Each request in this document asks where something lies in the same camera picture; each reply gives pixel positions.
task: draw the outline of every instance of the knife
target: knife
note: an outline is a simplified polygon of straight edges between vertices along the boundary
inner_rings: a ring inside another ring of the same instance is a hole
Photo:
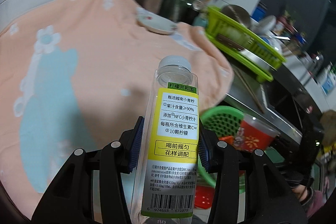
[[[255,55],[253,52],[250,52],[249,50],[245,49],[243,46],[237,44],[236,42],[233,42],[231,39],[218,34],[216,36],[216,40],[223,44],[226,47],[233,48],[235,50],[238,50],[239,54],[244,56],[246,59],[251,61],[253,64],[255,64],[257,67],[264,71],[269,71],[271,68],[275,70],[270,64],[265,62],[263,59],[261,59],[259,56]]]

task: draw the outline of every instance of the bottle cap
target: bottle cap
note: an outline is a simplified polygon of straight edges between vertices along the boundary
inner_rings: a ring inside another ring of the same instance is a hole
[[[163,58],[159,63],[159,69],[164,66],[172,66],[172,65],[181,66],[191,72],[191,65],[189,61],[186,60],[184,57],[178,55],[168,55],[165,58]]]

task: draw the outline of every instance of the pink towel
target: pink towel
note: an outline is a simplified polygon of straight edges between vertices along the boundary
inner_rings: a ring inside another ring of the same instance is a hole
[[[0,34],[0,180],[31,218],[78,147],[100,149],[145,115],[154,71],[167,55],[189,60],[200,111],[219,103],[230,64],[201,27],[151,33],[134,0],[55,0]]]

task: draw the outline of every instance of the white plate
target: white plate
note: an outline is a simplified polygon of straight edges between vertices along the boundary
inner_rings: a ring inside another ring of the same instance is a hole
[[[137,15],[137,20],[141,26],[145,27],[150,32],[172,34],[177,30],[176,23],[155,14],[140,13]]]
[[[252,31],[257,35],[264,35],[274,28],[276,22],[275,16],[268,16],[253,26]]]
[[[268,31],[265,33],[265,35],[274,35],[274,33],[272,33],[271,31]],[[276,39],[276,38],[267,38],[269,44],[280,54],[283,54],[282,51],[282,45],[283,43],[281,42],[280,39]]]

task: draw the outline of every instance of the red cup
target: red cup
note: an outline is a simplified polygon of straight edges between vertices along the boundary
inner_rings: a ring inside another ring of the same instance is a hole
[[[248,152],[253,152],[255,149],[265,150],[278,134],[278,131],[264,122],[251,115],[244,114],[233,146],[238,150]]]

